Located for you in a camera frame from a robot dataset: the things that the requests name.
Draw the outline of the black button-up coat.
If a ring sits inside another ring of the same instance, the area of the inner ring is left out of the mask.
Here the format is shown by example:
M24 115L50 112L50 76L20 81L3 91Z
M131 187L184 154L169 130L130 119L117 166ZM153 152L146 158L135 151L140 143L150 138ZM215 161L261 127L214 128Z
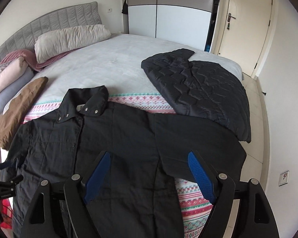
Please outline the black button-up coat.
M108 164L87 208L101 237L184 237L177 178L193 181L188 155L198 152L218 172L239 180L246 153L236 136L209 120L148 113L111 102L105 86L69 89L60 106L21 125L9 147L2 180L18 175L13 200L14 237L43 180L84 175L101 152Z

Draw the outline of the cream bedroom door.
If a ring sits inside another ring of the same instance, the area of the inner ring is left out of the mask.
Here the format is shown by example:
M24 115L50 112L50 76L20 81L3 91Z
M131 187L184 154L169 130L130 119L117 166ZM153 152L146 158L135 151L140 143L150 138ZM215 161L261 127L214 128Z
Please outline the cream bedroom door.
M251 76L263 50L273 0L229 0L218 54Z

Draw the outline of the patterned knit bed cover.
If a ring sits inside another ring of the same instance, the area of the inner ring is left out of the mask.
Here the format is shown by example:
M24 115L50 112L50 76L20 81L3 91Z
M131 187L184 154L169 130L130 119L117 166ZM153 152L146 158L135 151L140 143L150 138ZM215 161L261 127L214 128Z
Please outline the patterned knit bed cover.
M24 117L26 123L37 119L61 104L61 99L36 102ZM159 93L122 93L110 95L108 101L132 106L150 113L174 114L174 110ZM175 180L183 219L184 236L198 237L211 212L212 205L206 200L198 185L183 179Z

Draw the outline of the red plastic stool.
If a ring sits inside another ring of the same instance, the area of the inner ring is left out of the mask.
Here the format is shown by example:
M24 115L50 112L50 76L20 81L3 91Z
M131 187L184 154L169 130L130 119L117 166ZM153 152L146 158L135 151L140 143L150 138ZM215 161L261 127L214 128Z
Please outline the red plastic stool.
M0 212L3 218L0 227L4 229L12 229L13 209L9 199L0 201Z

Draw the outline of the brown folded garment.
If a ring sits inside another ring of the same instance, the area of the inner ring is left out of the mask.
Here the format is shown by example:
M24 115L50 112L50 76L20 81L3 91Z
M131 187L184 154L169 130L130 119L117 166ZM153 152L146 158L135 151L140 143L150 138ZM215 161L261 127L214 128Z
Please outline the brown folded garment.
M11 100L8 110L0 121L0 148L9 149L19 126L48 81L47 77L35 79L28 83L16 98Z

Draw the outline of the grey-blue folded blanket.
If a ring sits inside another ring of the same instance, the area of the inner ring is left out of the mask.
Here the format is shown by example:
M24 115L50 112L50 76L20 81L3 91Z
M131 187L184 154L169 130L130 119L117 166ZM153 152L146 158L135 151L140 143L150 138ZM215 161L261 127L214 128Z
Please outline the grey-blue folded blanket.
M0 115L3 113L6 104L14 97L16 93L19 92L21 88L23 88L23 86L30 82L33 77L33 70L30 67L27 67L26 71L20 78L0 92Z

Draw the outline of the black quilted jacket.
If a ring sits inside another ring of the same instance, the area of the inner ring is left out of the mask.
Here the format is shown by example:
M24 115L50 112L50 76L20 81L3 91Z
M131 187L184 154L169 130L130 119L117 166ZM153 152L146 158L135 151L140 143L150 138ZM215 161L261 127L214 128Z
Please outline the black quilted jacket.
M177 49L141 62L146 76L177 114L209 119L251 142L249 101L242 83L219 63L191 61L194 51Z

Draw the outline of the white mattress bed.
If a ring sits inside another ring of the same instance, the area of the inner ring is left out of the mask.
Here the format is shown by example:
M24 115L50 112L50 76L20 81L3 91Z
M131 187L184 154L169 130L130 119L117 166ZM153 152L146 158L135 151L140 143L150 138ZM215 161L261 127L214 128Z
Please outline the white mattress bed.
M176 42L147 36L116 34L69 53L45 67L34 78L47 77L35 105L57 108L68 89L105 86L110 100L153 113L173 113L141 67L146 58L187 48Z

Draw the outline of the pink folded blanket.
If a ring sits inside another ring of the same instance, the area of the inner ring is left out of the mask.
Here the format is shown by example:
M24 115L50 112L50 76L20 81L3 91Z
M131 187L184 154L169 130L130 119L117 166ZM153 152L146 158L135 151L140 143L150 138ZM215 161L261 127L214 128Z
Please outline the pink folded blanket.
M0 92L19 79L29 67L24 57L11 62L0 72Z

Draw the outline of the dusty rose striped blanket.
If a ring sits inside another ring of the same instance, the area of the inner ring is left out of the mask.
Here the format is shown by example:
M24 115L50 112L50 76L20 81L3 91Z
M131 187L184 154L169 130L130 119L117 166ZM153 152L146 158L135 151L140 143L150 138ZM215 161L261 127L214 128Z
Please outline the dusty rose striped blanket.
M15 50L15 51L7 54L1 60L0 67L8 66L8 64L12 63L19 57L22 57L27 62L28 66L30 68L32 68L33 70L35 70L37 72L40 72L40 71L42 71L42 68L45 68L45 67L49 66L50 64L52 64L53 62L60 60L61 58L65 57L66 55L68 55L71 52L73 52L73 51L61 53L59 55L56 55L56 56L48 59L47 61L45 61L43 63L38 63L34 52L32 52L28 49L18 49L18 50Z

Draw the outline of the beige pillow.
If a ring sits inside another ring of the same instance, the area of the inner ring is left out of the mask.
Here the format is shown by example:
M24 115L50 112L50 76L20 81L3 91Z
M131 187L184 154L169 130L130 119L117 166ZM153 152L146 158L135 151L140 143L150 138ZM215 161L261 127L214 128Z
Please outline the beige pillow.
M105 41L111 32L102 24L68 27L40 35L34 51L39 64L75 49Z

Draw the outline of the grey padded headboard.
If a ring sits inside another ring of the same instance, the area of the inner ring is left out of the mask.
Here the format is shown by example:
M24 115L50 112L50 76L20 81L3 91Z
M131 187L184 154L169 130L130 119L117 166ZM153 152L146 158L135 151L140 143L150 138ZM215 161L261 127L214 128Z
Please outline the grey padded headboard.
M0 62L7 54L18 49L34 51L36 39L46 32L101 23L96 1L51 11L23 26L9 37L0 46Z

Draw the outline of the white grey sliding wardrobe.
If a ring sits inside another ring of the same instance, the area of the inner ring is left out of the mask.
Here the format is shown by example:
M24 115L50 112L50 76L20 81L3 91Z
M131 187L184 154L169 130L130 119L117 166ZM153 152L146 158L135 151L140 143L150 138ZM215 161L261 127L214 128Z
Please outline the white grey sliding wardrobe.
M125 0L131 35L209 51L219 0Z

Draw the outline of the white wall socket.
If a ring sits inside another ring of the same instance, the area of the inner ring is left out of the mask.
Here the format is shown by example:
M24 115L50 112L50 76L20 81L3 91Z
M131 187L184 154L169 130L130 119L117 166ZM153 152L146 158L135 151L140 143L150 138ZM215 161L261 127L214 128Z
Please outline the white wall socket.
M289 181L289 171L286 171L286 172L280 174L279 186L288 184L288 181Z

